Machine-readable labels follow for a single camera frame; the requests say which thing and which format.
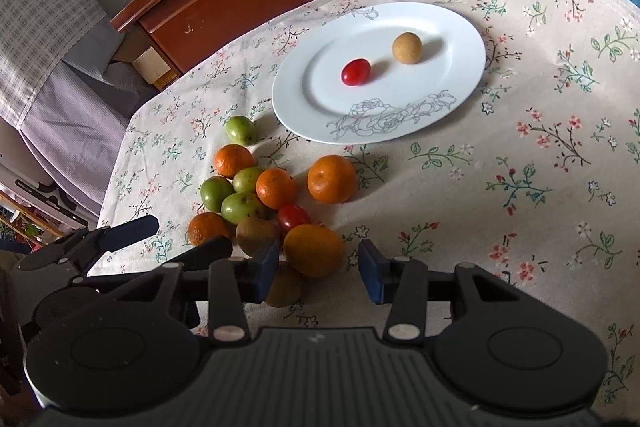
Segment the brown kiwi fruit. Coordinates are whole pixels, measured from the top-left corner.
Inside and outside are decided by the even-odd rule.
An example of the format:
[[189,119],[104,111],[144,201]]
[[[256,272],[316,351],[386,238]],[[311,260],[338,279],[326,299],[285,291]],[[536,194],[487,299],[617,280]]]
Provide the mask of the brown kiwi fruit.
[[284,308],[296,303],[302,293],[303,283],[302,274],[288,263],[280,261],[265,303],[273,308]]
[[253,257],[260,248],[277,241],[280,232],[271,221],[257,217],[242,219],[235,229],[235,239],[244,254]]

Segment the green jujube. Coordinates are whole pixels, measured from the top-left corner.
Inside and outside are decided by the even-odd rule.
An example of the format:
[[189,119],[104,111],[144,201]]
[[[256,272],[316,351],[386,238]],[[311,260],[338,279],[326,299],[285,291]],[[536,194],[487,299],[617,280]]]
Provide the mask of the green jujube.
[[233,144],[251,146],[257,142],[257,128],[250,118],[234,116],[224,124],[224,132]]
[[200,186],[202,204],[211,212],[219,212],[222,202],[233,193],[232,184],[223,176],[212,176]]
[[258,166],[240,170],[232,179],[233,190],[236,193],[254,193],[257,180],[263,172],[264,169]]
[[220,213],[224,220],[238,225],[245,218],[266,219],[268,209],[256,194],[241,192],[226,197],[221,203]]

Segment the large orange tangerine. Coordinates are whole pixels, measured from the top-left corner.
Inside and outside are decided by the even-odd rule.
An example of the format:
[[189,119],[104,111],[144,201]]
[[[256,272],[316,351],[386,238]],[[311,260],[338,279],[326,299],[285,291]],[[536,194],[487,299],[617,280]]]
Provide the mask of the large orange tangerine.
[[344,265],[341,236],[321,225],[299,225],[286,234],[283,254],[289,265],[305,277],[328,277]]
[[356,170],[343,156],[322,156],[307,172],[309,194],[321,204],[343,204],[354,196],[357,186]]

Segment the small orange tangerine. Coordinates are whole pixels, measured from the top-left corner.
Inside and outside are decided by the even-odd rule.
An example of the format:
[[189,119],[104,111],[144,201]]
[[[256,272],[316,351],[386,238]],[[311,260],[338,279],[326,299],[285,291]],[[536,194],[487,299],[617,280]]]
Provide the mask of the small orange tangerine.
[[217,150],[213,167],[219,176],[232,179],[243,169],[256,165],[254,156],[246,147],[239,144],[228,144]]

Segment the red cherry tomato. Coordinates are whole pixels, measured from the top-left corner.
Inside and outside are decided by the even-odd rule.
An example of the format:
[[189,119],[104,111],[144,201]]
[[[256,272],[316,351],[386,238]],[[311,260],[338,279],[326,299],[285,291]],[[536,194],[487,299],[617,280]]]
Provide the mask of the red cherry tomato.
[[365,58],[356,58],[346,64],[341,71],[341,80],[345,86],[356,87],[368,82],[371,64]]
[[308,212],[297,205],[283,206],[277,213],[278,223],[283,235],[288,234],[299,225],[310,225]]

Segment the brown longan fruit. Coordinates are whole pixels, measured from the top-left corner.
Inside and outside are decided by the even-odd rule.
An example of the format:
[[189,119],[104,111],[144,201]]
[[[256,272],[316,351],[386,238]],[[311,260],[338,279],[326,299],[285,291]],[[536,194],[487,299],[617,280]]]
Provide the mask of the brown longan fruit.
[[413,32],[404,32],[392,44],[394,59],[407,65],[418,64],[422,57],[422,40]]

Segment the small cardboard box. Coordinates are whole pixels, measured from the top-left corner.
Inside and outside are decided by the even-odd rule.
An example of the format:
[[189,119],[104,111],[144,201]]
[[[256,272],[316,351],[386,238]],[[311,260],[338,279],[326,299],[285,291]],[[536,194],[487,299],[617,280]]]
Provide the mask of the small cardboard box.
[[172,74],[171,67],[152,46],[142,52],[131,65],[149,84],[167,79]]

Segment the floral tablecloth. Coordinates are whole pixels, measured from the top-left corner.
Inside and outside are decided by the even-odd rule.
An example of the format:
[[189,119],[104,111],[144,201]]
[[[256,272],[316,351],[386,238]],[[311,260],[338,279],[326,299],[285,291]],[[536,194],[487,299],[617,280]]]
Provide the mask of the floral tablecloth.
[[[394,141],[357,143],[367,124],[422,113],[402,82],[390,96],[354,94],[337,123],[343,142],[309,142],[282,127],[273,81],[318,28],[337,18],[372,25],[386,2],[433,3],[465,16],[484,42],[484,74],[460,108]],[[259,166],[304,183],[338,155],[358,190],[343,205],[298,202],[344,246],[340,271],[281,308],[250,306],[262,326],[381,327],[357,273],[363,239],[434,270],[473,262],[586,325],[606,369],[605,417],[639,415],[639,11],[628,0],[314,0],[227,44],[134,115],[100,220],[144,215],[158,231],[104,255],[99,275],[148,271],[190,244],[201,184],[234,116],[260,124]]]

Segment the white oval plate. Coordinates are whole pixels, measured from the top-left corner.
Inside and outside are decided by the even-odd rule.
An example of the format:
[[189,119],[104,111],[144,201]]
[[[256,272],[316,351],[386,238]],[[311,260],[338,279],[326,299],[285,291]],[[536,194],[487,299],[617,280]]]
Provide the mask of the white oval plate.
[[[422,40],[418,64],[397,62],[394,40]],[[367,83],[342,83],[356,58],[371,64]],[[330,145],[402,138],[447,117],[475,91],[485,68],[480,32],[462,15],[434,4],[390,2],[337,17],[308,31],[273,80],[280,124],[304,139]]]

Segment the checkered grey fabric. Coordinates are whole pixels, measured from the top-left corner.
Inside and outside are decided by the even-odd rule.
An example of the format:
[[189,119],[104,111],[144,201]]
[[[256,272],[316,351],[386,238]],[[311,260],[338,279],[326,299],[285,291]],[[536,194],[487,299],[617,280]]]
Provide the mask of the checkered grey fabric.
[[1,117],[94,215],[130,114],[108,77],[121,42],[96,0],[1,0]]

